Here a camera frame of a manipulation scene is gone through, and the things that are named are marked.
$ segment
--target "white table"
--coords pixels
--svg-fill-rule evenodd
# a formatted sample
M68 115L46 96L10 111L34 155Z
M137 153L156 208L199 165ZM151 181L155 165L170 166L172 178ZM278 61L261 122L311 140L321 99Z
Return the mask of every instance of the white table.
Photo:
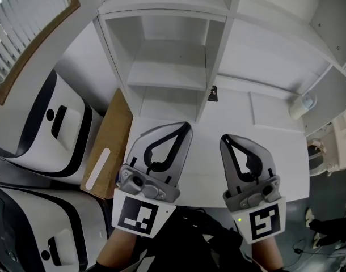
M132 144L143 132L171 121L143 117L133 119L125 158ZM222 194L227 190L220 153L220 138L229 133L247 137L270 151L277 174L281 177L280 193L287 201L309 196L309 160L304 133L254 126L250 94L218 89L218 102L207 102L198 124L191 123L193 139L179 180L180 197L176 205L226 207ZM153 154L164 160L172 142ZM240 166L246 161L238 156Z

